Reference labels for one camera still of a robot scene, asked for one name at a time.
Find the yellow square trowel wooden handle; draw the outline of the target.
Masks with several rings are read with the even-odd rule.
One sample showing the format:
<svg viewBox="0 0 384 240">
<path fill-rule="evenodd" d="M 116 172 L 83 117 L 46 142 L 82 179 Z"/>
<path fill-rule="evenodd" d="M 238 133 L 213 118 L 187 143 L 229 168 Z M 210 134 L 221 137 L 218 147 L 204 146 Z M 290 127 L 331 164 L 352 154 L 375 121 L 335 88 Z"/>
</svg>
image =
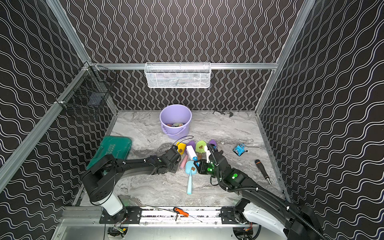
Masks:
<svg viewBox="0 0 384 240">
<path fill-rule="evenodd" d="M 177 142 L 176 146 L 177 146 L 177 148 L 178 148 L 178 153 L 179 153 L 180 155 L 183 155 L 184 152 L 185 152 L 185 150 L 186 150 L 186 146 L 187 146 L 187 145 L 184 144 L 184 143 L 182 143 L 182 142 Z"/>
</svg>

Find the white brush blue handle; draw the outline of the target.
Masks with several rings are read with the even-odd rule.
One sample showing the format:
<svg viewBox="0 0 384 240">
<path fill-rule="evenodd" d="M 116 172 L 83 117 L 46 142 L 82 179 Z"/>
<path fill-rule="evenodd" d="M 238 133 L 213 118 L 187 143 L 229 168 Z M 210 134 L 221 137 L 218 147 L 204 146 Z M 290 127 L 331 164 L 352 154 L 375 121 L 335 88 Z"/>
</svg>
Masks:
<svg viewBox="0 0 384 240">
<path fill-rule="evenodd" d="M 190 161 L 198 161 L 198 156 L 193 146 L 190 146 L 190 145 L 187 146 L 187 153 Z"/>
</svg>

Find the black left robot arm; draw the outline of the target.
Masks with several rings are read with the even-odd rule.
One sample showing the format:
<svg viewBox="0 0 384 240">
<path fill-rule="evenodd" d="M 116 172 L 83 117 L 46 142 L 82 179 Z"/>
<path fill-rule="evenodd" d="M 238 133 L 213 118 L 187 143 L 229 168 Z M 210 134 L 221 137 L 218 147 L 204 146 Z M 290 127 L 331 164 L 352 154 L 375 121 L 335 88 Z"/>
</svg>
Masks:
<svg viewBox="0 0 384 240">
<path fill-rule="evenodd" d="M 123 160 L 112 154 L 105 155 L 93 164 L 82 177 L 90 203 L 101 206 L 109 216 L 123 212 L 124 204 L 114 193 L 118 181 L 136 175 L 162 175 L 175 173 L 181 154 L 172 146 L 161 156 Z"/>
</svg>

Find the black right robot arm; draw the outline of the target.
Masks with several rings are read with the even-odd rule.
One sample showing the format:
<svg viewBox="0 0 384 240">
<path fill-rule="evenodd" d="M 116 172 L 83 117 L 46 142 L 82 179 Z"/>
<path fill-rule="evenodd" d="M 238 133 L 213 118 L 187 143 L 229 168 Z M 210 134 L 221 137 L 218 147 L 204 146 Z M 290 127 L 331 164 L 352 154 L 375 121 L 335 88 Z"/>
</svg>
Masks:
<svg viewBox="0 0 384 240">
<path fill-rule="evenodd" d="M 309 207 L 284 200 L 260 186 L 246 173 L 233 168 L 223 152 L 214 152 L 209 160 L 194 163 L 199 174 L 217 179 L 227 193 L 241 196 L 232 210 L 239 224 L 258 224 L 285 240 L 324 240 L 320 222 Z"/>
</svg>

